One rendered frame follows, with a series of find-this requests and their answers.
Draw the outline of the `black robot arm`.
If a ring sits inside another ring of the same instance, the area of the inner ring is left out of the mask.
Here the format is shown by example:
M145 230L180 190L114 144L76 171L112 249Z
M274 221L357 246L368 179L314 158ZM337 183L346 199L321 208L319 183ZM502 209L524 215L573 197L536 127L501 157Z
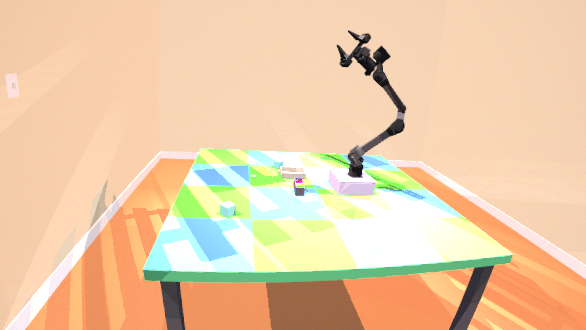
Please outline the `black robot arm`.
M363 47L363 49L364 50L360 53L359 56L355 56L356 58L358 58L358 61L362 64L366 62L366 58L367 56L370 56L369 52L371 52L371 50L366 46ZM362 156L367 151L375 147L380 142L385 141L389 137L399 134L405 128L404 118L406 106L402 103L400 97L391 86L385 72L383 71L383 64L386 60L391 58L391 55L385 50L383 46L378 48L373 54L374 55L372 57L376 62L374 62L370 58L370 60L366 64L362 65L362 67L366 70L364 74L365 76L370 76L376 67L376 71L373 73L372 77L386 91L394 105L397 107L397 120L395 120L384 132L382 132L375 138L371 139L370 141L361 146L357 144L355 147L349 150L350 153L348 154L348 159L351 162L351 164L349 167L349 172L347 174L351 178L363 178L362 172L364 165L362 165L362 163L364 159L362 158Z

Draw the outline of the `beige rectangular tray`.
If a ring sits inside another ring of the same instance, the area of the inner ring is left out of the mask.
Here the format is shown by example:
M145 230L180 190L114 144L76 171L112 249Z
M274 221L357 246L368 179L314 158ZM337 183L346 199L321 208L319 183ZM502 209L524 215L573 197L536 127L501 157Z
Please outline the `beige rectangular tray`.
M302 178L306 179L306 173L304 168L298 167L280 167L281 178L294 179Z

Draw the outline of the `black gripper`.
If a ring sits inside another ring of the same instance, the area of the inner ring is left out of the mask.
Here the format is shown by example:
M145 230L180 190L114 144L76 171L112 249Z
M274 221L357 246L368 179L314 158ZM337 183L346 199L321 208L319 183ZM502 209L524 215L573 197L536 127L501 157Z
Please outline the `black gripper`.
M364 50L363 48L361 48L363 46L363 44L368 43L371 40L371 36L367 33L367 34L362 34L362 35L358 35L353 31L348 30L349 34L356 40L359 40L360 43L353 49L352 53L349 55L347 53L344 52L344 50L338 45L337 49L339 51L340 54L340 61L339 64L341 67L349 67L349 65L352 64L353 60L352 58L354 57L357 62L362 66L364 64L366 64L369 60L370 60L370 56L367 56L366 58L366 62L364 64L360 63L358 61L358 58L356 58L355 56L359 56L360 53Z

